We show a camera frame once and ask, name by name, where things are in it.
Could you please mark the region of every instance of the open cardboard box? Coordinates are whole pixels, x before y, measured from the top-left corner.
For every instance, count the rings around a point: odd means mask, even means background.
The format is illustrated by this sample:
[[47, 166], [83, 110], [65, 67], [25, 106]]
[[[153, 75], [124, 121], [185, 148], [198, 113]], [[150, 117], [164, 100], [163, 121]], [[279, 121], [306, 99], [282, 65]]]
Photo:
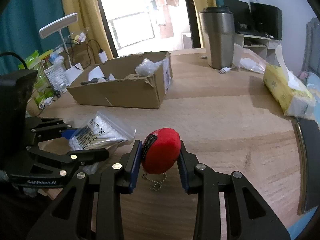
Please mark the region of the open cardboard box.
[[[137, 76], [135, 68], [145, 58], [153, 62], [163, 62], [153, 75]], [[67, 87], [75, 101], [81, 105], [158, 109], [172, 78], [170, 53], [167, 51], [146, 52], [108, 60], [100, 65], [100, 68], [105, 77], [112, 73], [116, 80], [81, 85], [81, 82], [88, 81], [88, 73], [95, 67], [86, 68]]]

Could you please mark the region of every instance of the cardboard box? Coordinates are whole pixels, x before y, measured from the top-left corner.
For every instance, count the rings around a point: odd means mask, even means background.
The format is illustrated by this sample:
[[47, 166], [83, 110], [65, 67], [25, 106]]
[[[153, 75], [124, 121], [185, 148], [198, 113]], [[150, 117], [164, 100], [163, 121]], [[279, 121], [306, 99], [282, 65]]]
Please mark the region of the cardboard box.
[[[135, 68], [143, 59], [163, 61], [153, 75], [140, 77]], [[81, 85], [88, 80], [88, 73], [95, 66], [88, 67], [67, 88], [75, 101], [81, 105], [119, 106], [158, 109], [172, 79], [170, 53], [167, 51], [147, 52], [119, 57], [100, 66], [105, 77], [111, 73], [116, 80]]]
[[[72, 48], [68, 48], [68, 53], [71, 58], [71, 63], [74, 65], [77, 63], [80, 63], [83, 68], [85, 68], [88, 65], [94, 65], [93, 53], [90, 48], [88, 49], [88, 51], [87, 51], [86, 42], [81, 42], [78, 45], [73, 45]], [[65, 59], [64, 63], [65, 63], [66, 69], [69, 69], [70, 64], [69, 64], [68, 56], [66, 52], [63, 51], [59, 54], [64, 57]], [[99, 56], [95, 58], [96, 60], [98, 60], [97, 63], [100, 63]]]

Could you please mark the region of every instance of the black lid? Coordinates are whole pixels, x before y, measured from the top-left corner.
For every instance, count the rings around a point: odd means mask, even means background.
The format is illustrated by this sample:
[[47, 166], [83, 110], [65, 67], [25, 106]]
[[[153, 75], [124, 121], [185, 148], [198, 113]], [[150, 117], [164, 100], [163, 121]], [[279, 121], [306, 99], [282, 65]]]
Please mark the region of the black lid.
[[221, 5], [221, 6], [217, 6], [217, 7], [207, 7], [205, 8], [203, 11], [201, 11], [200, 13], [232, 13], [229, 9], [228, 6], [226, 5]]

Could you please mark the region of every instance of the computer monitor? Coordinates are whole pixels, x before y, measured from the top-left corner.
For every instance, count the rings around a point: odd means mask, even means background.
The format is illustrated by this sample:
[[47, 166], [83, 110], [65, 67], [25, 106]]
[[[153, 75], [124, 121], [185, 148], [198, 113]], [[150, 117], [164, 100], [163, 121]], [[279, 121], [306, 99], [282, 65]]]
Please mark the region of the computer monitor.
[[257, 25], [263, 31], [273, 36], [275, 40], [282, 39], [282, 12], [278, 7], [251, 2], [251, 15]]
[[254, 30], [254, 21], [252, 19], [249, 4], [239, 0], [223, 0], [224, 5], [230, 8], [235, 22], [235, 31]]

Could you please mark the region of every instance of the stainless steel tumbler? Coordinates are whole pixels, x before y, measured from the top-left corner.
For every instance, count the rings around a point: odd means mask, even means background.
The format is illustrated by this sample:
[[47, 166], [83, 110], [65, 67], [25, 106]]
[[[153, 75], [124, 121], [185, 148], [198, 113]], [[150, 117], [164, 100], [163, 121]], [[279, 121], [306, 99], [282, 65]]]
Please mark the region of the stainless steel tumbler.
[[231, 67], [235, 25], [227, 6], [208, 7], [200, 12], [208, 64], [216, 69]]

